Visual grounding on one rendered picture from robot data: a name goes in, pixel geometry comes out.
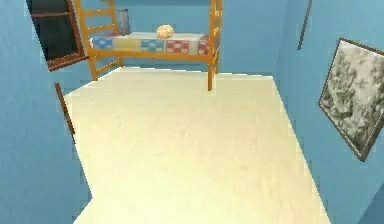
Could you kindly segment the orange wooden bunk bed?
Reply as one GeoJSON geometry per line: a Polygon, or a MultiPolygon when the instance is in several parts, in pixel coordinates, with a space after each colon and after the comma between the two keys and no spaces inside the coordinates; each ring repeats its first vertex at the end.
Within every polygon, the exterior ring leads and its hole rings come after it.
{"type": "Polygon", "coordinates": [[[131,32],[122,35],[114,0],[106,0],[107,9],[86,10],[81,0],[73,0],[80,24],[81,37],[89,55],[88,63],[94,81],[115,66],[122,67],[125,57],[139,59],[183,60],[207,64],[208,87],[219,73],[220,38],[223,0],[209,0],[209,31],[177,33],[168,39],[154,32],[131,32]]]}

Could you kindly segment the beige round ball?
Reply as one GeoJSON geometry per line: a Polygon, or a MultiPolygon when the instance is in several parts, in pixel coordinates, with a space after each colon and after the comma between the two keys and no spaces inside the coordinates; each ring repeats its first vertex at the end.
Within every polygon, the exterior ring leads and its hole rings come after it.
{"type": "Polygon", "coordinates": [[[160,25],[157,28],[157,37],[160,39],[168,39],[174,35],[174,28],[169,24],[160,25]]]}

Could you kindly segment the grey cylinder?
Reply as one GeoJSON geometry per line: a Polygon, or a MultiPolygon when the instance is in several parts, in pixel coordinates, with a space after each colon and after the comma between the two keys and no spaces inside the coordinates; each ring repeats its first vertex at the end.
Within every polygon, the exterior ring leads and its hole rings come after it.
{"type": "Polygon", "coordinates": [[[118,11],[119,29],[122,35],[130,34],[129,14],[127,9],[118,11]]]}

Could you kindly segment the brown door edge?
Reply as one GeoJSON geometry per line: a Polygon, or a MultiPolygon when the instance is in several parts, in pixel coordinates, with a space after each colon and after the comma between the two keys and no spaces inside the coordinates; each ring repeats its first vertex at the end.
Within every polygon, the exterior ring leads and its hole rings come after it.
{"type": "Polygon", "coordinates": [[[57,97],[59,99],[59,102],[60,102],[60,105],[61,105],[64,117],[65,117],[65,120],[66,120],[66,123],[67,123],[67,126],[68,126],[68,129],[69,129],[70,134],[72,136],[72,141],[73,141],[74,144],[76,144],[76,142],[75,142],[75,130],[74,130],[74,127],[73,127],[73,123],[72,123],[71,117],[70,117],[69,112],[68,112],[67,105],[65,103],[65,99],[64,99],[64,95],[63,95],[62,90],[61,90],[61,86],[60,86],[60,84],[58,82],[55,82],[54,86],[55,86],[57,97]]]}

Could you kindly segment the dark window brown frame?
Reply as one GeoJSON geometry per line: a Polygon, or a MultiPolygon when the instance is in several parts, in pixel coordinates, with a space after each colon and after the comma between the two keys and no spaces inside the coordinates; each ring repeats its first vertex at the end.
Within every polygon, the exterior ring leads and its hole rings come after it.
{"type": "Polygon", "coordinates": [[[87,60],[72,0],[25,0],[50,71],[87,60]]]}

